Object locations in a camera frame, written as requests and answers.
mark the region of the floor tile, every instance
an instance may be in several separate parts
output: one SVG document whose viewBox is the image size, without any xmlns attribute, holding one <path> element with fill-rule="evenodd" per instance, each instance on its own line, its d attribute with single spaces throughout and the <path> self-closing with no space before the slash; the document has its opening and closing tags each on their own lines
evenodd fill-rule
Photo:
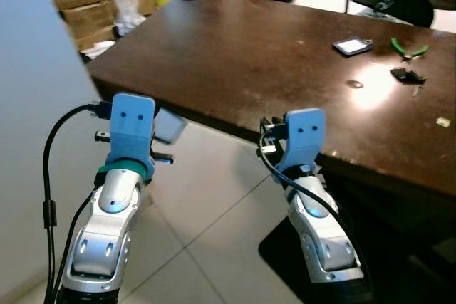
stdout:
<svg viewBox="0 0 456 304">
<path fill-rule="evenodd" d="M 36 286 L 32 291 L 25 294 L 24 297 L 19 298 L 12 304 L 42 304 L 44 301 L 44 295 L 46 294 L 47 282 L 44 282 Z"/>
<path fill-rule="evenodd" d="M 131 293 L 181 250 L 182 245 L 156 206 L 153 204 L 144 210 L 132 232 L 131 252 L 119 299 Z"/>
<path fill-rule="evenodd" d="M 222 304 L 186 251 L 145 281 L 122 304 Z"/>
<path fill-rule="evenodd" d="M 194 123 L 175 145 L 154 147 L 175 154 L 174 164 L 157 166 L 150 186 L 155 203 L 183 244 L 269 174 L 254 145 Z"/>
<path fill-rule="evenodd" d="M 187 248 L 227 303 L 300 303 L 258 253 L 286 211 L 269 177 Z"/>
</svg>

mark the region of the brown tabletop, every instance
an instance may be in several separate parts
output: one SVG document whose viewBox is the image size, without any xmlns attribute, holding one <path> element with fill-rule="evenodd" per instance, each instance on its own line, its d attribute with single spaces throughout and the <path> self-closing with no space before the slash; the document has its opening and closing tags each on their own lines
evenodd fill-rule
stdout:
<svg viewBox="0 0 456 304">
<path fill-rule="evenodd" d="M 331 44 L 371 38 L 345 58 Z M 402 61 L 429 44 L 424 57 Z M 326 111 L 318 162 L 366 184 L 455 208 L 456 35 L 266 0 L 173 0 L 89 63 L 100 94 L 149 95 L 189 119 L 256 141 L 263 116 Z M 402 85 L 394 67 L 425 76 Z M 351 81 L 363 84 L 353 88 Z M 451 120 L 445 128 L 439 117 Z"/>
</svg>

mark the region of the green pliers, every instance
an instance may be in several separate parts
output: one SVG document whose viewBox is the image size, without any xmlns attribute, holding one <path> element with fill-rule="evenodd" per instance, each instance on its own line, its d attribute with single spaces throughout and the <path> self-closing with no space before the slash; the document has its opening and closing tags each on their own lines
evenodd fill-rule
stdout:
<svg viewBox="0 0 456 304">
<path fill-rule="evenodd" d="M 429 46 L 426 45 L 426 46 L 423 46 L 420 50 L 415 51 L 414 53 L 411 53 L 410 55 L 408 55 L 405 53 L 405 49 L 402 46 L 400 46 L 396 37 L 391 37 L 391 45 L 406 60 L 410 60 L 411 58 L 424 55 L 425 52 L 428 51 L 428 49 L 429 49 Z"/>
</svg>

